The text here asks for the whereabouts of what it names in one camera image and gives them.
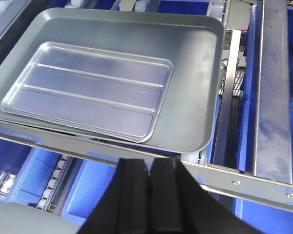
gray panel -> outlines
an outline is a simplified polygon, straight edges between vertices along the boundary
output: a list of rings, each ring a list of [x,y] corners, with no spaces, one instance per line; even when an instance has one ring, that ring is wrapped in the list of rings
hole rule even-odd
[[[79,228],[36,208],[0,202],[0,234],[75,234]]]

stainless steel rail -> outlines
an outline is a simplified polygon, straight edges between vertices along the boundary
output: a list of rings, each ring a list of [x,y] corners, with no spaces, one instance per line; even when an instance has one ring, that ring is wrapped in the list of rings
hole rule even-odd
[[[291,184],[287,2],[264,0],[262,14],[253,173]]]
[[[215,148],[213,153],[213,163],[217,165],[223,165],[225,161],[228,129],[230,122],[231,101],[235,80],[236,61],[239,54],[240,37],[241,31],[233,30],[223,97],[221,101],[219,120],[217,123]]]

blue crate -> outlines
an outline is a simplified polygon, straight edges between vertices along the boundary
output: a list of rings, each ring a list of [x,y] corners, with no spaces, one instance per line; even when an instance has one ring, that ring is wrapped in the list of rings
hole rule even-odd
[[[71,223],[83,225],[97,206],[112,180],[116,168],[84,160],[62,211]]]
[[[208,6],[209,0],[162,0],[157,12],[205,16]]]
[[[99,0],[94,9],[110,10],[115,0]]]
[[[293,213],[235,199],[233,212],[237,217],[266,234],[293,234]]]
[[[291,137],[292,137],[292,161],[293,161],[293,98],[291,101]],[[255,133],[255,100],[244,102],[239,147],[237,151],[237,168],[241,171],[252,171],[253,146]]]
[[[246,55],[246,69],[243,80],[244,97],[249,99],[256,95],[257,87],[252,88],[252,77],[258,76],[259,69],[259,37],[260,37],[260,23],[261,23],[261,5],[254,5],[251,9],[251,17],[249,28],[247,32],[247,46],[245,50]]]
[[[69,0],[52,0],[47,8],[65,7]]]
[[[38,203],[60,155],[0,139],[0,201]],[[15,176],[14,182],[5,178]]]

screw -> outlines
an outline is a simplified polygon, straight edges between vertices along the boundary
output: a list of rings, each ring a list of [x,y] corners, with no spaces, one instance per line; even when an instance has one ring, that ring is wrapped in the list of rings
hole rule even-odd
[[[237,180],[234,180],[232,183],[233,183],[234,185],[240,185],[240,184],[241,184],[241,182],[240,182],[240,181],[237,181]]]
[[[293,193],[288,193],[288,194],[286,194],[286,196],[287,196],[288,198],[293,198]]]

metal plate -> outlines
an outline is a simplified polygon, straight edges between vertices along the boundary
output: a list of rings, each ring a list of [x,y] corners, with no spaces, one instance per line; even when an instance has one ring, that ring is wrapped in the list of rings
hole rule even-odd
[[[143,142],[152,135],[172,71],[166,59],[46,42],[1,109]]]
[[[138,145],[196,152],[207,146],[212,134],[223,33],[218,20],[203,16],[48,9],[35,18],[0,66],[0,102],[37,48],[48,41],[166,58],[174,64],[174,71],[165,100],[152,136]],[[126,143],[1,109],[0,119]]]

